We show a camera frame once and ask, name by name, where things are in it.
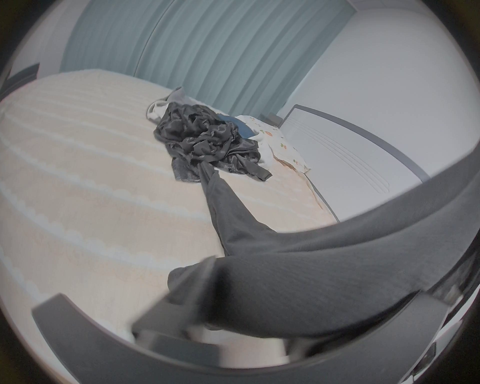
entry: white pillowcase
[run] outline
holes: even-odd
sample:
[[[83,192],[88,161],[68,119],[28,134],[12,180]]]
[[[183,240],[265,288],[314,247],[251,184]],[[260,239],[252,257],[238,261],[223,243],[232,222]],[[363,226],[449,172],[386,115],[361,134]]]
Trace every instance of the white pillowcase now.
[[[273,156],[277,160],[290,165],[302,173],[310,170],[310,167],[307,166],[303,157],[300,156],[298,151],[285,139],[280,129],[264,123],[252,116],[241,115],[237,116],[237,119],[243,121],[254,133],[257,134],[254,137],[250,137],[250,139],[258,141],[259,147],[261,143],[268,144]]]

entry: gray fabric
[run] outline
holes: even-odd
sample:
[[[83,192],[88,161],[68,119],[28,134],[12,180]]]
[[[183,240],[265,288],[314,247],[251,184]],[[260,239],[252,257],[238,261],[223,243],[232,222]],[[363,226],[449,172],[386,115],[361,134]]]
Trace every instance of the gray fabric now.
[[[317,336],[365,323],[446,276],[480,228],[480,147],[361,216],[298,233],[259,223],[202,166],[217,260],[209,322],[259,337]],[[172,271],[170,282],[182,270]]]

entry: beige bedspread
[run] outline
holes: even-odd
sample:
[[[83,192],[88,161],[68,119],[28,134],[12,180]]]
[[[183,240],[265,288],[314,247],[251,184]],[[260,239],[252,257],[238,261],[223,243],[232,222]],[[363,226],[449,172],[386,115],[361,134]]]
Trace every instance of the beige bedspread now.
[[[0,297],[35,354],[73,381],[30,310],[62,292],[112,332],[167,288],[172,268],[222,256],[201,185],[175,181],[145,118],[170,90],[91,70],[30,83],[0,103]],[[333,224],[289,167],[259,182],[221,172],[278,231]]]

